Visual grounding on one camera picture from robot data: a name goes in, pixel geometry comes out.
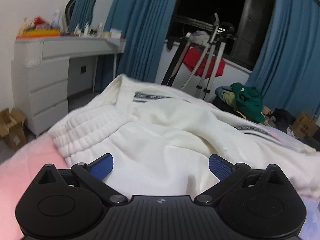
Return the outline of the white sweatpants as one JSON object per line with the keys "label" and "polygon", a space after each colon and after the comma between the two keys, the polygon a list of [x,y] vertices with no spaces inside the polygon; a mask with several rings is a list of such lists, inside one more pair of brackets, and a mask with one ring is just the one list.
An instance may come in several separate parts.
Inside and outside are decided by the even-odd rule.
{"label": "white sweatpants", "polygon": [[66,163],[114,159],[105,183],[133,195],[197,196],[218,180],[208,161],[278,165],[302,196],[319,198],[319,152],[180,90],[118,76],[50,130]]}

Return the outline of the pastel pink bed cover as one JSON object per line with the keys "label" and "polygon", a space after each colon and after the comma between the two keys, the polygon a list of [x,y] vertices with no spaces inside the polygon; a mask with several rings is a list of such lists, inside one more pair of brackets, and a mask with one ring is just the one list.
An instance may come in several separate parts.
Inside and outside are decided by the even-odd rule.
{"label": "pastel pink bed cover", "polygon": [[301,238],[319,239],[318,152],[288,136],[275,141],[254,131],[190,133],[132,124],[124,125],[92,148],[72,154],[61,154],[45,134],[6,160],[1,165],[1,239],[22,237],[15,207],[44,164],[69,168],[78,162],[92,162],[105,153],[113,155],[114,168],[104,182],[127,197],[134,194],[195,197],[217,183],[208,167],[213,153],[252,168],[277,164],[307,208]]}

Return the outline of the green hoodie pile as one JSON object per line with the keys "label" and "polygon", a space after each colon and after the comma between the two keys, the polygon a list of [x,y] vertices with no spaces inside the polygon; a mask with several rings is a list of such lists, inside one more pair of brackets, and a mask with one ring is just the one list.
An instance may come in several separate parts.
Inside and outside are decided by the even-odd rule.
{"label": "green hoodie pile", "polygon": [[257,123],[264,122],[264,104],[261,94],[256,88],[236,82],[229,87],[218,87],[215,90],[215,95],[236,112],[245,116],[247,120]]}

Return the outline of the black sofa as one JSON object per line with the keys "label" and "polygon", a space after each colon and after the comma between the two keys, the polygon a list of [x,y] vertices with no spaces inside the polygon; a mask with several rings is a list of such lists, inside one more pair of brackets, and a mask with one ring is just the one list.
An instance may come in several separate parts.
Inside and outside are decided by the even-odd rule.
{"label": "black sofa", "polygon": [[319,151],[319,126],[318,131],[313,135],[313,137],[308,137],[307,135],[303,139],[299,139],[294,135],[292,131],[292,125],[296,118],[292,116],[288,111],[284,109],[276,108],[273,112],[270,112],[269,120],[273,122],[276,129],[285,132],[287,135],[298,139],[299,141],[307,144],[308,146]]}

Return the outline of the brown paper bag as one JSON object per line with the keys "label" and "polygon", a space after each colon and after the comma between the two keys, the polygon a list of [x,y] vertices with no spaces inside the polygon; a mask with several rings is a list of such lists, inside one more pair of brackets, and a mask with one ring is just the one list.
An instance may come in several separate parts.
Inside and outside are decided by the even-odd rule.
{"label": "brown paper bag", "polygon": [[292,125],[294,135],[299,139],[303,139],[306,135],[308,137],[313,137],[313,135],[318,131],[315,117],[315,115],[309,116],[308,114],[301,112]]}

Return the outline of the cardboard box on floor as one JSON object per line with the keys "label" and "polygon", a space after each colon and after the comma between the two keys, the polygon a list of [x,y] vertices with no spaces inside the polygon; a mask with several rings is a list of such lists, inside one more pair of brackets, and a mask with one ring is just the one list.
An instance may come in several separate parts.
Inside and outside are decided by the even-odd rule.
{"label": "cardboard box on floor", "polygon": [[26,143],[24,123],[26,116],[18,109],[1,110],[1,139],[14,151],[22,148]]}

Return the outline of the white dressing table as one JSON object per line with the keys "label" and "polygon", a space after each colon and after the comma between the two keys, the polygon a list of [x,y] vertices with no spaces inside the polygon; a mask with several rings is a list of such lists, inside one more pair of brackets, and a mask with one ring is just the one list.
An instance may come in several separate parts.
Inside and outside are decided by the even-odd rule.
{"label": "white dressing table", "polygon": [[27,117],[27,128],[39,136],[68,114],[71,59],[122,54],[123,38],[41,37],[17,39],[11,62],[14,105]]}

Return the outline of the right blue curtain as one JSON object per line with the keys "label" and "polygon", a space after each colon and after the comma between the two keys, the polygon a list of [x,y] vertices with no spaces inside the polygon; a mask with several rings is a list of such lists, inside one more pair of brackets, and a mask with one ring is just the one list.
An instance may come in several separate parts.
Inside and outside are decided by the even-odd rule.
{"label": "right blue curtain", "polygon": [[276,0],[246,84],[270,109],[319,117],[319,0]]}

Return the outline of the blue curtain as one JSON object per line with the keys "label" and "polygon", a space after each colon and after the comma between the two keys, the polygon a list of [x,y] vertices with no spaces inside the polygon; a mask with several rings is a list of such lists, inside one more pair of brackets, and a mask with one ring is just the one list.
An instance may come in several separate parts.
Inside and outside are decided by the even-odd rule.
{"label": "blue curtain", "polygon": [[126,39],[124,53],[113,69],[111,56],[98,58],[94,89],[103,91],[113,75],[125,74],[154,82],[177,0],[114,0],[104,31],[117,29]]}
{"label": "blue curtain", "polygon": [[319,117],[319,0],[276,0],[246,84],[270,109]]}

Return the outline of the silver tripod stand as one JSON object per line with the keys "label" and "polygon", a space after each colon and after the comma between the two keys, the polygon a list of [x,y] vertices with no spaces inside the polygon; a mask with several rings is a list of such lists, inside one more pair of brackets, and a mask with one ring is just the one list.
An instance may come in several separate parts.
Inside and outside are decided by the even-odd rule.
{"label": "silver tripod stand", "polygon": [[[184,90],[187,84],[191,81],[192,77],[195,76],[197,70],[199,69],[201,63],[207,58],[206,64],[199,84],[196,86],[195,97],[199,98],[203,96],[204,98],[210,94],[213,81],[215,79],[217,70],[219,68],[223,52],[226,46],[226,43],[223,40],[223,36],[216,39],[216,35],[219,32],[219,17],[218,14],[214,14],[215,22],[213,24],[213,31],[208,39],[208,42],[204,46],[201,56],[199,57],[195,67],[191,71],[191,74],[188,76],[185,83],[182,85],[180,90]],[[162,85],[172,86],[180,68],[185,59],[190,48],[195,44],[194,42],[195,34],[187,33],[185,38],[180,42],[178,49],[168,67],[167,72],[162,80]]]}

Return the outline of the orange tray of items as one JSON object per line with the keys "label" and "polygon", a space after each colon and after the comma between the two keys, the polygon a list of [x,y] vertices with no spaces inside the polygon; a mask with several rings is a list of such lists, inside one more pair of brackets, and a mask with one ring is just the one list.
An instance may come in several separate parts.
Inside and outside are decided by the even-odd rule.
{"label": "orange tray of items", "polygon": [[59,27],[53,27],[47,20],[37,16],[33,20],[24,18],[23,24],[19,28],[17,39],[58,37],[61,34]]}

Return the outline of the left blue curtain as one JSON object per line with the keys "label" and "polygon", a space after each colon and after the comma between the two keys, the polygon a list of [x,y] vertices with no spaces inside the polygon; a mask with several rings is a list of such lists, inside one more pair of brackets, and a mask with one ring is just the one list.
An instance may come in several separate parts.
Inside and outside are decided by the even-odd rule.
{"label": "left blue curtain", "polygon": [[124,53],[113,69],[111,56],[98,58],[94,89],[103,91],[113,75],[125,74],[154,82],[177,0],[114,0],[104,31],[117,29],[126,39]]}

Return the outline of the wavy frame mirror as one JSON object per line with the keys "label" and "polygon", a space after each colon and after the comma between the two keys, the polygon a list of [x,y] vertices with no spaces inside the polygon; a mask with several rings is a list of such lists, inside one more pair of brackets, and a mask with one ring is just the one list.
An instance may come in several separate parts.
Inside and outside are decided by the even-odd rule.
{"label": "wavy frame mirror", "polygon": [[69,0],[65,7],[65,26],[67,33],[73,33],[76,27],[84,30],[86,24],[93,21],[93,10],[97,0]]}

